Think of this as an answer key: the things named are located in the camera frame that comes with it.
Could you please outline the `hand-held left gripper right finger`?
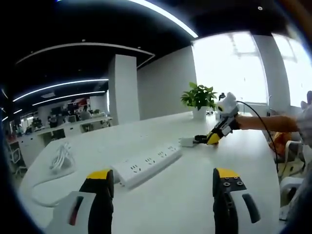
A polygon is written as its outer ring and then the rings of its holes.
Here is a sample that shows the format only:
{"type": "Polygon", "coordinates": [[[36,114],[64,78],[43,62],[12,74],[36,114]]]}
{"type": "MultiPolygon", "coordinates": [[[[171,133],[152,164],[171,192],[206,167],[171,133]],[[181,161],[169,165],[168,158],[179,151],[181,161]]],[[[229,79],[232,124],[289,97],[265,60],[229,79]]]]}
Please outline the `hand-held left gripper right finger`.
{"type": "Polygon", "coordinates": [[[256,202],[240,176],[230,169],[213,171],[216,234],[254,234],[260,225],[256,202]]]}

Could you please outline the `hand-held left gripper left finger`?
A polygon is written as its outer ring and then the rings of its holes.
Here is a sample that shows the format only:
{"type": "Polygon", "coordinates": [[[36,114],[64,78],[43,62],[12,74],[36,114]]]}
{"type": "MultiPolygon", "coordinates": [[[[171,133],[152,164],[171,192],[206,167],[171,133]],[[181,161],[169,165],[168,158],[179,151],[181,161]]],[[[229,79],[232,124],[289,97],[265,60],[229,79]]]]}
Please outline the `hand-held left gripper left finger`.
{"type": "Polygon", "coordinates": [[[79,191],[72,191],[54,208],[51,234],[110,234],[114,198],[113,170],[89,174],[79,191]]]}

